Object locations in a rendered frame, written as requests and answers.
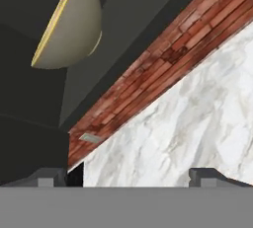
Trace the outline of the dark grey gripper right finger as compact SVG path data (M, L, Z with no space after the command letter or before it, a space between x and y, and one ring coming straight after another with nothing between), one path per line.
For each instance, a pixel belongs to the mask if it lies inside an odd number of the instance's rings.
M190 188L253 188L253 185L226 177L215 168L191 168L189 177Z

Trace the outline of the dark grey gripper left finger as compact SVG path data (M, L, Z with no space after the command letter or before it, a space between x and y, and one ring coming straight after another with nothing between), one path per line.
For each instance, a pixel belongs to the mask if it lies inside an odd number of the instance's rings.
M65 187L66 171L59 168L41 168L26 178L5 184L13 188Z

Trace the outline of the beige bowl with yellow rim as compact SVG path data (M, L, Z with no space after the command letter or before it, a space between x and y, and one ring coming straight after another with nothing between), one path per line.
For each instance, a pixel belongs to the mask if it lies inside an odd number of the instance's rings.
M100 0L59 0L31 66L37 69L69 67L91 55L101 38Z

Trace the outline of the grey wall socket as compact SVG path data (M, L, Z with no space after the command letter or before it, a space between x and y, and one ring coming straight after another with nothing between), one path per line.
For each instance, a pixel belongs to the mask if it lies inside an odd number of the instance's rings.
M102 137L91 134L91 133L87 133L87 132L83 133L79 137L79 139L82 141L87 141L87 142L91 142L91 143L95 143L95 144L98 144L103 140Z

